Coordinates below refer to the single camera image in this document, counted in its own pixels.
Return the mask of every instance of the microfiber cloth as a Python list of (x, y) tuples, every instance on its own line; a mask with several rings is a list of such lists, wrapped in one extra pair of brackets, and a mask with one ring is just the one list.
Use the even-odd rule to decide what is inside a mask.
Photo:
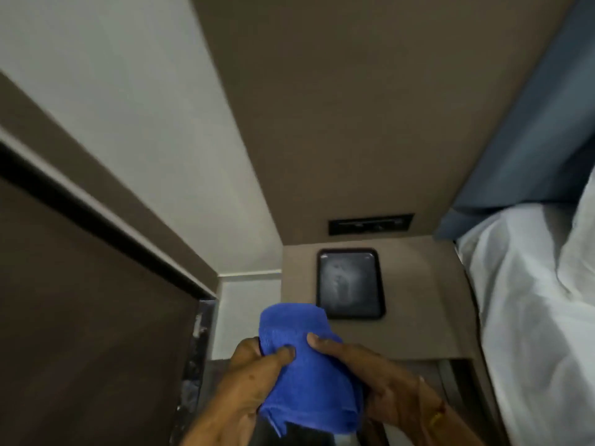
[(279, 436), (287, 432), (286, 422), (332, 434), (353, 433), (362, 413), (361, 383), (343, 363), (312, 349), (306, 341), (308, 332), (342, 342), (322, 308), (280, 303), (262, 312), (258, 329), (262, 353), (293, 345), (296, 357), (279, 374), (259, 413)]

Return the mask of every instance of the white pillow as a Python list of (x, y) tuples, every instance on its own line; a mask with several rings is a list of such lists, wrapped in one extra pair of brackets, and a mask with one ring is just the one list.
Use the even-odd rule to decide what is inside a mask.
[(595, 305), (595, 169), (591, 171), (560, 252), (558, 279), (573, 300)]

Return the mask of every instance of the person's left hand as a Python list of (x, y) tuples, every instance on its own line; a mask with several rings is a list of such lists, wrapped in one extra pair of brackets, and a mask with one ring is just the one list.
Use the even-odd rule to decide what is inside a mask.
[(294, 358), (292, 346), (263, 357), (258, 338), (242, 340), (215, 397), (184, 439), (184, 446), (247, 445), (256, 426), (258, 407), (275, 386), (281, 369)]

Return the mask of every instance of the white bedsheet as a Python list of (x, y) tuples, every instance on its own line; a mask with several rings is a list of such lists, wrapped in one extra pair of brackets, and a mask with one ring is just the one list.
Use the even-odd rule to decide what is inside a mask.
[(571, 301), (556, 260), (571, 228), (556, 206), (504, 210), (458, 242), (481, 342), (514, 445), (595, 445), (595, 307)]

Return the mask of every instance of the person's right hand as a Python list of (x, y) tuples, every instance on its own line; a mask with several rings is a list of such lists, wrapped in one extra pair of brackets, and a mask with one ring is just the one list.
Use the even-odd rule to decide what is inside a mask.
[(420, 378), (358, 344), (342, 344), (308, 334), (314, 350), (342, 361), (369, 387), (365, 412), (371, 419), (401, 427), (419, 415)]

